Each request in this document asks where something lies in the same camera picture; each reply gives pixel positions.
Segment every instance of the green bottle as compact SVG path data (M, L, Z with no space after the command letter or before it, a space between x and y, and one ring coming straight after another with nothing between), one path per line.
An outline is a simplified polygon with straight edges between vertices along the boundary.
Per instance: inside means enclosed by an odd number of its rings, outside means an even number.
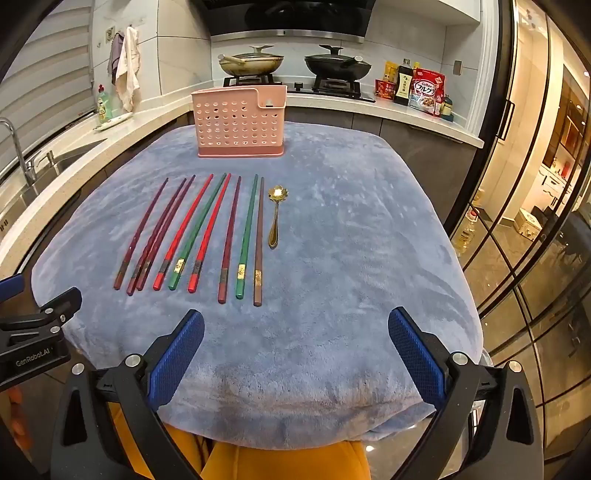
M99 85L99 99L96 102L99 108L99 120L100 123L104 124L106 121L113 118L113 112L111 110L111 99L109 94L105 92L105 87Z

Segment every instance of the screw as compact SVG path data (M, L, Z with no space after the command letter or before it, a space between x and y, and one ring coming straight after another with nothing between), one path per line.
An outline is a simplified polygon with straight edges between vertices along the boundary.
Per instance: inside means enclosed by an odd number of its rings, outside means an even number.
M142 358L139 355L130 355L125 359L125 365L127 365L128 367L137 367L141 362L141 359Z
M468 363L468 357L461 352L454 353L452 355L452 360L458 365L466 365Z
M509 368L511 368L516 374L518 374L522 370L521 364L519 362L516 362L515 360L511 360L509 362Z
M72 373L74 375L80 375L82 372L84 371L84 365L83 364L76 364L72 367Z

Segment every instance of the white countertop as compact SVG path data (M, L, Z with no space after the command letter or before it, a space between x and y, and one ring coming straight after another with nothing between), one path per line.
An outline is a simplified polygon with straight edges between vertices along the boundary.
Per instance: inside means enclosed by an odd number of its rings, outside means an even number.
M212 83L209 82L206 85L202 84L200 87L207 88L211 85ZM76 147L88 145L98 140L105 140L80 157L64 173L59 175L14 223L4 239L2 239L2 242L0 242L0 278L5 278L16 272L28 249L51 218L96 173L159 127L184 113L192 111L191 97L186 95L190 90L183 89L184 95L181 98L179 98L180 91L175 92L177 98L175 101L135 113L129 120L102 132L92 131L96 126L96 116L87 119L47 144L41 150L40 155L51 149L54 155L58 156ZM377 99L376 103L370 103L352 99L291 93L288 94L287 105L325 108L387 118L433 131L456 141L468 143L476 148L482 148L483 146L483 142L478 137L471 135L458 124L432 117L415 109L396 105L388 100ZM14 175L16 177L13 179L14 182L21 184L24 181L24 179L18 178L19 175L22 176L19 170Z
M361 113L363 115L387 118L395 122L402 122L414 127L423 128L438 133L444 137L467 143L476 148L482 148L484 142L466 131L461 125L436 118L428 113L414 108L398 105L391 100L376 98L375 103L338 98L307 93L288 93L287 106L302 106L308 108L325 108L343 112Z

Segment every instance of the dark red chopstick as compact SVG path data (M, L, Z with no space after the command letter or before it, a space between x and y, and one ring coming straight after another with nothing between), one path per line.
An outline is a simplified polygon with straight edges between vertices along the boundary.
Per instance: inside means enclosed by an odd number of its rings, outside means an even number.
M172 260L173 260L174 253L176 252L178 245L181 242L181 239L183 238L184 231L187 229L187 226L189 225L189 222L191 221L191 217L195 213L195 210L197 209L197 205L199 205L199 202L201 201L201 198L203 197L205 190L209 186L209 183L212 181L212 178L213 178L213 173L207 178L207 180L203 184L203 187L201 187L199 194L195 198L193 204L191 205L191 208L189 208L187 215L185 215L183 223L179 227L177 234L174 236L174 239L173 239L172 243L170 244L168 252L166 252L166 256L164 257L164 261L162 262L162 266L160 267L160 270L158 271L158 274L156 275L156 280L154 280L154 286L153 286L154 290L160 290L160 288L162 287L162 283L164 282L164 277L166 275L168 267L170 266L170 262L172 262Z
M158 192L156 192L155 197L152 199L152 203L150 203L150 206L148 207L148 210L146 210L146 213L144 214L142 221L139 223L138 229L135 231L134 236L131 239L131 243L129 244L127 252L125 252L125 256L123 257L123 261L121 262L121 266L119 267L119 272L117 273L117 276L115 277L115 284L113 285L113 288L115 290L119 290L121 288L121 284L123 283L123 279L125 277L125 272L127 271L127 267L129 266L129 262L131 261L131 256L134 253L135 246L138 244L139 236L141 235L142 231L144 230L146 222L148 221L148 217L150 216L150 213L152 213L152 210L154 209L154 205L156 205L158 198L160 198L160 194L164 190L164 187L167 182L168 182L168 177L166 178L166 180L164 180L164 182L162 183L162 185L158 189Z
M236 221L236 207L238 206L238 194L240 193L241 180L242 177L238 177L236 191L234 192L234 201L232 202L232 210L230 211L230 219L228 220L226 244L223 248L222 272L220 273L220 284L217 290L217 300L219 303L226 303L228 297L228 269L230 269L230 253L232 251L232 237L234 236L234 223Z
M186 181L187 181L187 179L183 179L183 181L181 182L181 185L178 186L177 191L174 192L174 195L168 201L168 204L166 205L166 208L162 212L162 215L160 215L160 218L158 219L158 223L156 223L154 230L152 230L152 235L150 235L150 238L148 238L148 243L146 243L146 246L144 247L144 251L142 251L142 255L139 258L137 264L135 265L134 273L133 273L133 275L131 275L131 278L129 279L129 285L127 285L127 295L129 295L130 297L134 294L135 287L138 284L139 273L141 272L142 267L144 266L144 262L146 261L146 258L148 258L148 254L150 253L150 249L152 248L152 245L154 244L154 241L156 240L156 236L158 235L158 232L160 231L160 228L162 227L162 224L164 223L164 220L165 220L166 216L168 215L168 212L170 211L170 207L172 207L174 201L176 200L176 198L178 196L178 193L181 191L181 189L183 188L183 185L185 184Z
M185 185L185 188L181 192L181 195L179 195L179 197L177 198L177 201L174 204L173 209L170 210L170 213L168 214L168 217L166 218L164 225L162 226L162 228L160 229L160 232L158 233L158 236L156 237L156 241L152 245L150 253L148 254L148 258L144 262L144 267L142 268L142 271L140 272L139 277L138 277L138 285L136 287L138 291L143 290L144 286L146 285L146 280L148 278L148 274L150 273L150 268L152 268L152 264L154 263L154 258L156 258L156 254L158 253L158 250L160 249L160 245L162 244L162 240L164 240L164 235L166 235L166 232L168 232L168 227L170 227L170 224L173 222L174 216L177 214L178 207L180 207L181 202L184 200L184 197L187 194L189 187L193 183L193 180L195 180L195 175L193 175L191 177L191 179Z
M230 183L231 177L231 173L229 173L226 177L226 181L223 184L222 191L220 192L220 195L217 198L216 206L213 208L212 215L209 219L209 223L207 224L207 230L205 230L205 234L203 235L203 240L201 241L201 246L199 247L199 252L197 253L197 259L195 260L195 265L193 266L193 273L189 278L189 287L187 288L189 293L195 293L195 291L197 290L197 283L199 283L199 275L201 274L203 260L205 260L207 245L209 244L209 239L212 236L213 225L215 225L216 223L217 213L219 212L220 206L222 205L223 196L226 193L226 189L228 188L228 183Z

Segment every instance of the chopstick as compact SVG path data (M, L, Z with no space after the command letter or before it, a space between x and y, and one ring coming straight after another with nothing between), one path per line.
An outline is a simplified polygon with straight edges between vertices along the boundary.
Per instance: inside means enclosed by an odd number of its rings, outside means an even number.
M226 298L228 296L228 270L230 269L230 252L232 250L232 237L234 235L236 207L238 206L238 194L240 193L241 180L242 177L238 177L238 182L236 183L236 191L234 192L234 201L232 202L232 210L230 211L230 219L228 220L228 232L226 233L226 244L223 248L220 284L217 290L217 301L219 303L226 303Z
M177 198L177 201L174 204L173 209L170 210L170 213L168 214L168 217L166 218L164 225L162 226L162 228L160 229L160 232L158 233L156 241L152 245L150 253L148 254L148 258L146 259L146 262L144 263L144 267L142 268L142 271L140 272L139 277L138 277L138 285L137 285L138 291L141 291L144 289L144 286L146 284L146 280L148 279L148 274L150 273L150 268L152 268L152 264L154 263L154 259L156 258L156 254L158 253L158 250L160 249L160 245L162 245L162 241L164 240L164 235L166 235L166 232L168 232L168 228L170 227L170 224L173 222L174 216L177 214L178 207L180 207L181 203L183 202L185 195L187 194L187 191L189 190L189 187L193 183L193 180L195 180L195 175L193 175L191 177L191 179L185 185L185 188L181 192L181 195L179 195L179 197Z
M187 261L187 257L191 253L191 249L193 248L193 244L195 243L195 239L197 238L197 235L199 234L199 230L200 230L201 226L203 225L203 221L205 220L205 217L206 217L209 209L211 208L212 203L215 200L215 197L220 190L220 187L222 186L222 182L226 179L226 176L227 176L226 173L224 175L222 175L222 178L217 183L215 189L213 190L212 195L209 197L209 200L207 201L207 203L205 204L205 206L203 207L201 212L199 212L199 215L197 216L197 219L195 220L195 226L193 227L193 230L191 230L189 238L187 238L187 241L185 242L183 249L181 250L181 254L178 257L177 264L173 270L173 274L170 277L170 281L168 282L168 288L170 290L175 290L177 288L178 281L180 280L181 275L183 274L183 268L184 268L185 262Z
M246 216L246 225L244 226L244 236L242 237L242 249L240 251L240 263L238 264L238 275L236 276L236 298L244 298L244 277L246 276L246 262L248 261L248 246L251 241L252 212L255 208L256 183L258 175L252 183L251 199L248 204L248 214Z
M220 211L220 206L222 205L222 200L224 195L226 194L226 189L228 188L228 184L230 183L231 177L231 173L229 173L226 177L226 181L223 184L220 196L217 198L215 207L213 207L212 216L210 217L209 223L207 224L207 229L205 230L205 234L203 235L203 240L201 240L201 246L199 247L199 252L197 253L197 258L195 259L195 265L193 266L193 273L191 273L191 277L189 279L189 287L187 288L187 291L189 293L195 293L195 291L197 290L197 283L199 283L199 275L201 275L201 267L203 265L203 261L205 260L205 253L207 253L209 239L212 236L213 226L216 223L217 213Z
M123 283L123 279L125 277L125 272L127 272L127 267L129 266L129 262L131 261L131 256L134 253L135 246L138 244L139 236L141 235L142 231L144 230L146 222L148 221L148 217L150 216L150 213L152 213L152 210L154 209L154 205L156 205L158 198L160 198L160 194L164 190L164 186L167 184L167 182L168 182L168 177L166 178L166 180L164 180L164 182L162 183L162 185L158 189L158 192L156 192L156 195L152 199L152 202L150 203L148 210L146 210L146 213L144 214L142 221L139 223L138 229L135 231L134 236L131 239L131 243L129 244L127 252L125 252L125 255L123 257L123 261L121 262L121 266L119 267L119 272L117 273L117 276L115 277L115 284L113 285L113 288L115 290L119 290L121 288L121 284Z
M154 244L154 241L156 240L156 236L158 235L158 232L160 231L160 228L162 227L162 224L164 223L164 219L168 215L168 211L170 210L170 207L172 207L174 201L176 200L176 197L178 196L178 193L181 191L181 189L183 188L183 185L185 184L186 181L187 181L186 178L183 179L183 181L181 182L181 185L178 186L177 191L174 192L174 195L168 201L168 204L166 205L166 208L162 212L162 215L160 215L160 218L158 219L158 223L156 223L154 230L152 230L152 235L150 235L150 238L148 238L148 243L146 243L146 246L144 247L144 251L142 252L142 255L139 258L137 264L135 265L134 273L133 273L133 275L131 275L131 278L129 279L129 285L127 285L127 295L129 295L130 297L134 294L135 287L138 284L139 273L141 272L141 270L144 266L144 262L146 261L146 258L148 258L148 254L150 253L150 249L152 248L152 245Z
M255 307L262 305L262 210L265 198L265 177L261 177L259 190L259 214L256 219L256 244L255 244L255 276L253 280L252 304Z
M193 201L193 204L191 205L191 207L187 211L187 215L185 215L183 223L181 223L181 226L179 227L177 234L174 236L174 239L173 239L172 243L170 244L170 247L168 248L168 252L166 252L166 255L164 256L164 260L162 261L162 265L160 266L160 270L158 271L158 274L156 275L156 279L154 280L154 285L153 285L154 290L160 290L160 288L162 288L162 283L164 282L164 277L166 275L168 267L170 266L170 262L172 262L174 254L177 251L178 245L181 242L181 238L183 237L184 232L187 229L187 225L189 225L189 222L191 221L191 217L195 213L195 210L197 209L197 205L199 205L199 202L201 201L201 198L203 197L205 190L209 186L209 183L212 181L212 178L213 178L213 173L207 178L207 180L203 184L203 187L201 187L201 190L199 190L199 194L197 194L197 197L195 198L195 200Z

